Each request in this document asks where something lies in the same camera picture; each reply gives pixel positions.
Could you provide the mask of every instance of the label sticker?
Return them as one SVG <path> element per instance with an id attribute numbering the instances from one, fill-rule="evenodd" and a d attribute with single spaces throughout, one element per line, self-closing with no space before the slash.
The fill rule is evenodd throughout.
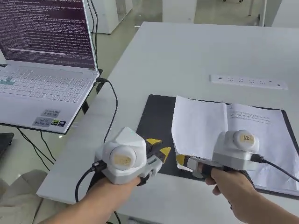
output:
<path id="1" fill-rule="evenodd" d="M 52 123 L 51 123 L 51 125 L 57 126 L 58 123 L 59 123 L 59 120 L 53 120 Z"/>
<path id="2" fill-rule="evenodd" d="M 129 166 L 130 163 L 131 163 L 131 158 L 127 157 L 125 155 L 115 155 L 114 156 L 114 163 L 116 165 Z"/>
<path id="3" fill-rule="evenodd" d="M 52 120 L 53 118 L 36 118 L 32 125 L 39 127 L 49 127 L 52 123 Z"/>
<path id="4" fill-rule="evenodd" d="M 50 117 L 50 118 L 56 118 L 60 114 L 60 110 L 52 110 L 52 109 L 46 109 L 41 116 Z"/>
<path id="5" fill-rule="evenodd" d="M 61 120 L 61 121 L 58 123 L 57 126 L 59 126 L 59 127 L 64 127 L 65 124 L 66 124 L 66 121 Z"/>
<path id="6" fill-rule="evenodd" d="M 240 136 L 240 142 L 248 142 L 253 144 L 254 143 L 254 136 L 251 134 L 242 134 Z"/>

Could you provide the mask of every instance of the laptop sticker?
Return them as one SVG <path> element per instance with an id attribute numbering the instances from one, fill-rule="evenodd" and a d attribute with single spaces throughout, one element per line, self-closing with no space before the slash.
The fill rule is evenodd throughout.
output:
<path id="1" fill-rule="evenodd" d="M 57 126 L 58 123 L 59 123 L 59 120 L 53 120 L 52 123 L 51 123 L 51 125 Z"/>
<path id="2" fill-rule="evenodd" d="M 41 116 L 50 117 L 50 118 L 57 118 L 60 114 L 60 110 L 53 110 L 53 109 L 46 109 Z"/>
<path id="3" fill-rule="evenodd" d="M 32 126 L 49 127 L 52 121 L 53 118 L 36 118 Z"/>
<path id="4" fill-rule="evenodd" d="M 66 124 L 66 121 L 61 120 L 61 121 L 58 123 L 57 126 L 58 126 L 58 127 L 64 127 L 65 124 Z"/>

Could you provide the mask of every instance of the laptop screen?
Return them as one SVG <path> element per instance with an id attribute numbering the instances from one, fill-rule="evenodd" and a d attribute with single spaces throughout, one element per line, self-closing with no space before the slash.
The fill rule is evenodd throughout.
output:
<path id="1" fill-rule="evenodd" d="M 0 0 L 7 60 L 94 68 L 82 0 Z"/>

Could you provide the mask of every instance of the laptop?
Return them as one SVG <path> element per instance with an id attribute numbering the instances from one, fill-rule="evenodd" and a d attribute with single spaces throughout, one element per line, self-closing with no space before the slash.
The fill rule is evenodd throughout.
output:
<path id="1" fill-rule="evenodd" d="M 1 1 L 0 24 L 0 124 L 65 134 L 100 75 L 83 1 Z"/>

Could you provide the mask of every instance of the laptop keyboard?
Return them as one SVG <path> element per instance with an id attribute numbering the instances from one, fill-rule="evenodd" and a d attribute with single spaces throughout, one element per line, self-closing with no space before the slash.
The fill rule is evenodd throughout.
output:
<path id="1" fill-rule="evenodd" d="M 64 78 L 18 71 L 7 76 L 0 75 L 0 93 L 77 103 L 91 81 L 90 78 Z"/>

